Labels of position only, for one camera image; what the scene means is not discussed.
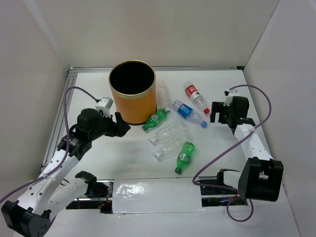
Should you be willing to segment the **red label water bottle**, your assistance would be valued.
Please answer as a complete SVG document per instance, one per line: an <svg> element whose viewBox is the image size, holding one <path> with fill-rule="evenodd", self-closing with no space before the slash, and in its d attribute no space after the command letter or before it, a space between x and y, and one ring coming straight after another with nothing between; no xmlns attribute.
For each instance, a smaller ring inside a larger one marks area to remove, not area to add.
<svg viewBox="0 0 316 237"><path fill-rule="evenodd" d="M202 96L202 94L199 92L199 90L194 86L191 82L186 82L184 84L184 91L185 94L189 97L191 102L205 115L208 115L210 113L209 106L205 100L205 98Z"/></svg>

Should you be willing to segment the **blue label water bottle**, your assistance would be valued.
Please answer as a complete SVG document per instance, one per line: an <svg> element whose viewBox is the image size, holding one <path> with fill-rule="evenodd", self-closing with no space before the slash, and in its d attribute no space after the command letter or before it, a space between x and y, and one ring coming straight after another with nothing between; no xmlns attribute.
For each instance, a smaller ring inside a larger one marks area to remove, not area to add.
<svg viewBox="0 0 316 237"><path fill-rule="evenodd" d="M182 118L189 123L199 125L202 128L207 128L207 122L204 120L201 114L184 104L180 100L175 100L172 105L172 109L177 112Z"/></svg>

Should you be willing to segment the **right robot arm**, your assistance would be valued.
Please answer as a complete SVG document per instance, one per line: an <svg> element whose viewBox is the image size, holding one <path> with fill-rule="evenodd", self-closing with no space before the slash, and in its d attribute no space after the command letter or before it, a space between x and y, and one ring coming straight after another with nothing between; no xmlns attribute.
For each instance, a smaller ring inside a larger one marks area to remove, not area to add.
<svg viewBox="0 0 316 237"><path fill-rule="evenodd" d="M267 152L258 134L255 122L247 117L249 101L246 97L230 96L225 102L213 102L210 121L227 124L238 141L250 137L242 144L246 163L242 171L221 169L215 182L216 190L222 194L232 188L241 198L277 201L281 187L283 164L274 160Z"/></svg>

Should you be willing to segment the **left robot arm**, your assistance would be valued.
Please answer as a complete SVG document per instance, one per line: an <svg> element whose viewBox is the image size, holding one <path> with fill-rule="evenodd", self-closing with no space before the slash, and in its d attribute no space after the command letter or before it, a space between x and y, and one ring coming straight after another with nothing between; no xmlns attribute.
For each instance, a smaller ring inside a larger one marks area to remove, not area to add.
<svg viewBox="0 0 316 237"><path fill-rule="evenodd" d="M92 142L102 136L123 137L129 129L119 112L106 117L96 109L82 110L40 176L26 185L27 190L16 201L7 200L1 207L6 225L24 237L44 236L57 214L74 199L97 193L97 178L86 171L80 171L60 187L91 149Z"/></svg>

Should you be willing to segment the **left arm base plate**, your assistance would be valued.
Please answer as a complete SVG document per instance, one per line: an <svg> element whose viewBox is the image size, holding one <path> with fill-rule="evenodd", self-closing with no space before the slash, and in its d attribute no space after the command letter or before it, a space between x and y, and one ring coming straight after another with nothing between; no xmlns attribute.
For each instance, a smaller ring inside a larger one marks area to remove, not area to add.
<svg viewBox="0 0 316 237"><path fill-rule="evenodd" d="M74 199L67 210L98 210L103 214L112 214L114 180L97 180L97 187L90 195L81 195Z"/></svg>

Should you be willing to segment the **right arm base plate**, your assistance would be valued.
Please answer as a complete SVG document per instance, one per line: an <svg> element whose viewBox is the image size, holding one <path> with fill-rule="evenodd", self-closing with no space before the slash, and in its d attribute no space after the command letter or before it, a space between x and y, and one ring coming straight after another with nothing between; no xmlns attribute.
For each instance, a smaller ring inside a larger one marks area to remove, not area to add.
<svg viewBox="0 0 316 237"><path fill-rule="evenodd" d="M232 190L206 187L206 184L217 185L215 176L200 179L198 183L203 184L200 186L202 207L226 206L233 197L237 196Z"/></svg>

